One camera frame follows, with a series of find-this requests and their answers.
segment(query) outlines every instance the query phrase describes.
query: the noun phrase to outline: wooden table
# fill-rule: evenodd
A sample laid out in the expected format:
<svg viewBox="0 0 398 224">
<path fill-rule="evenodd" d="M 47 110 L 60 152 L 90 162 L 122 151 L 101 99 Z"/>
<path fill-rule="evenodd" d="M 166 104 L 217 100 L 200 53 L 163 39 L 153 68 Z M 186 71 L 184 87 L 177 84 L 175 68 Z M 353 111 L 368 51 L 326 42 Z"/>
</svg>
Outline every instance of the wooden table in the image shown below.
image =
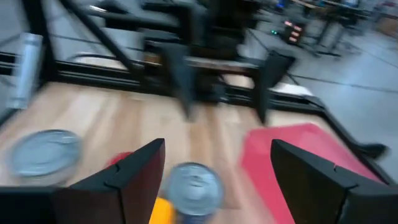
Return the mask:
<svg viewBox="0 0 398 224">
<path fill-rule="evenodd" d="M 85 62 L 120 66 L 98 59 Z M 306 89 L 292 85 L 277 89 L 308 94 Z M 209 166 L 221 176 L 226 197 L 210 223 L 273 223 L 272 215 L 239 166 L 246 132 L 262 128 L 253 109 L 197 104 L 195 111 L 195 121 L 188 123 L 173 98 L 50 83 L 27 110 L 12 117 L 0 130 L 0 159 L 4 161 L 7 150 L 27 134 L 43 129 L 73 131 L 83 138 L 84 150 L 78 172 L 67 182 L 72 184 L 104 168 L 119 152 L 134 151 L 155 138 L 165 138 L 164 177 L 173 166 L 187 161 Z M 313 115 L 271 111 L 269 121 L 269 126 L 314 123 L 333 133 Z M 0 184 L 19 184 L 9 175 L 5 162 L 0 163 Z"/>
</svg>

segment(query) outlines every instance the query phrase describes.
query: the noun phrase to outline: tin can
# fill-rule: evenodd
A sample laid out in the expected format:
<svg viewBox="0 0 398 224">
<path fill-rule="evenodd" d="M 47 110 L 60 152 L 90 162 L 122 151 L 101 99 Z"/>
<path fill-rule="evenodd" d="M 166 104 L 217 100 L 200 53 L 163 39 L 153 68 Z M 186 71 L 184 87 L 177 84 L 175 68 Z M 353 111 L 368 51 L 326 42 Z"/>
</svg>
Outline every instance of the tin can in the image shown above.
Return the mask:
<svg viewBox="0 0 398 224">
<path fill-rule="evenodd" d="M 167 199 L 178 211 L 179 223 L 205 223 L 220 207 L 224 188 L 210 168 L 188 162 L 172 169 L 167 182 Z"/>
<path fill-rule="evenodd" d="M 70 131 L 39 131 L 12 147 L 9 169 L 23 185 L 61 184 L 76 171 L 81 148 L 81 138 Z"/>
</svg>

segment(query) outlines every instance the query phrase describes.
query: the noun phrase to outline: black metal frame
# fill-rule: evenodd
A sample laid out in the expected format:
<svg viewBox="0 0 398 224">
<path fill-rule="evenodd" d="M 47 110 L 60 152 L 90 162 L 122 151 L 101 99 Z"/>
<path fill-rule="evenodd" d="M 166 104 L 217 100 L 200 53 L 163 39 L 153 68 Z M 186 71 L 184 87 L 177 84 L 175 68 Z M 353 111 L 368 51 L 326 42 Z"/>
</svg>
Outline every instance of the black metal frame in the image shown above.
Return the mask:
<svg viewBox="0 0 398 224">
<path fill-rule="evenodd" d="M 172 96 L 169 86 L 170 83 L 164 83 L 159 80 L 153 81 L 153 79 L 148 79 L 143 76 L 142 71 L 132 66 L 128 57 L 76 4 L 71 0 L 59 1 L 97 36 L 101 43 L 116 56 L 116 59 L 119 60 L 127 70 L 55 60 L 53 52 L 54 47 L 50 40 L 42 1 L 21 0 L 27 16 L 27 22 L 29 23 L 29 32 L 43 36 L 45 52 L 42 69 L 39 73 L 40 86 L 44 86 L 47 82 L 64 82 Z M 12 69 L 16 66 L 16 57 L 17 56 L 13 54 L 0 53 L 0 73 L 10 75 Z M 267 101 L 266 104 L 259 103 L 260 106 L 258 107 L 260 107 L 260 109 L 256 108 L 257 112 L 263 111 L 265 114 L 266 109 L 272 108 L 273 110 L 314 114 L 323 118 L 368 169 L 373 171 L 385 183 L 394 183 L 394 181 L 373 161 L 374 158 L 379 156 L 386 149 L 386 146 L 382 144 L 361 144 L 357 142 L 318 98 L 266 91 L 262 88 L 255 91 L 259 91 L 258 94 L 261 96 L 264 95 L 260 97 L 260 101 Z M 253 90 L 248 88 L 227 85 L 225 87 L 225 93 L 229 98 L 227 103 L 234 105 L 256 107 L 254 104 L 256 101 L 259 101 L 259 98 L 253 94 Z M 213 98 L 201 95 L 198 95 L 196 100 L 214 102 Z M 7 121 L 6 118 L 11 117 L 15 112 L 18 112 L 18 110 L 9 110 L 6 116 L 0 116 L 0 125 Z"/>
</svg>

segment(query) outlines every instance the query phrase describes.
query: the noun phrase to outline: red object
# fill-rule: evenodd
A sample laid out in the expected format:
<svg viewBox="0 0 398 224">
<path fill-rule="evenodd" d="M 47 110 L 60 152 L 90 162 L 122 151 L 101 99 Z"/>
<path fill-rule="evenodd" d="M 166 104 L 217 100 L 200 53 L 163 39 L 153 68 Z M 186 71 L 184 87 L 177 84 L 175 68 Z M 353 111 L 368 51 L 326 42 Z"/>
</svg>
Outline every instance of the red object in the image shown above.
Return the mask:
<svg viewBox="0 0 398 224">
<path fill-rule="evenodd" d="M 383 6 L 395 7 L 396 3 L 393 1 L 386 1 L 382 4 Z"/>
<path fill-rule="evenodd" d="M 116 156 L 114 156 L 112 159 L 110 159 L 106 163 L 106 167 L 109 167 L 111 165 L 118 163 L 120 160 L 126 158 L 130 154 L 132 154 L 132 152 L 121 152 L 121 153 L 117 154 Z"/>
<path fill-rule="evenodd" d="M 347 148 L 314 124 L 255 129 L 244 141 L 241 165 L 278 224 L 294 223 L 271 163 L 271 141 L 281 139 L 369 179 L 381 182 Z"/>
</svg>

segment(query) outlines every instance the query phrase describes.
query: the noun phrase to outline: gray floor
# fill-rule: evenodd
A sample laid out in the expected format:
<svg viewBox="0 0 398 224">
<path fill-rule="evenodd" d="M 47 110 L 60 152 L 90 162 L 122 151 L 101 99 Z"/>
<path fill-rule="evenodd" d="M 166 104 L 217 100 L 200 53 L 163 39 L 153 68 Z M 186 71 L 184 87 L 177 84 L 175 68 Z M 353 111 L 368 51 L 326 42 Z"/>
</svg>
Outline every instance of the gray floor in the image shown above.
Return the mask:
<svg viewBox="0 0 398 224">
<path fill-rule="evenodd" d="M 0 51 L 15 52 L 19 45 L 18 34 L 24 30 L 15 2 L 17 1 L 0 1 Z M 52 40 L 57 47 L 58 59 L 66 60 L 76 52 L 110 54 L 100 44 L 90 45 L 79 41 L 98 42 L 84 28 L 71 26 L 71 17 L 65 15 L 55 0 L 45 0 L 45 5 L 48 9 L 47 17 L 52 20 L 50 29 L 54 35 Z M 364 36 L 346 38 L 359 48 L 353 54 L 342 48 L 340 51 L 344 57 L 341 60 L 327 56 L 314 58 L 306 51 L 285 45 L 276 37 L 268 35 L 274 26 L 269 23 L 260 24 L 254 34 L 268 47 L 292 49 L 298 62 L 290 73 L 301 77 L 296 80 L 321 98 L 356 139 L 388 145 L 391 151 L 379 163 L 386 170 L 397 170 L 398 119 L 395 115 L 398 114 L 398 51 L 391 48 L 398 47 L 398 43 L 369 30 Z M 319 21 L 314 21 L 309 32 L 316 34 L 320 26 Z M 333 37 L 336 29 L 338 27 L 334 27 L 330 37 Z M 107 32 L 119 45 L 130 47 L 125 51 L 135 57 L 136 52 L 131 48 L 137 47 L 137 34 L 115 30 Z M 243 54 L 251 57 L 265 54 L 253 37 L 248 38 L 247 42 L 250 47 L 243 50 Z M 398 172 L 390 172 L 390 175 L 398 182 Z"/>
</svg>

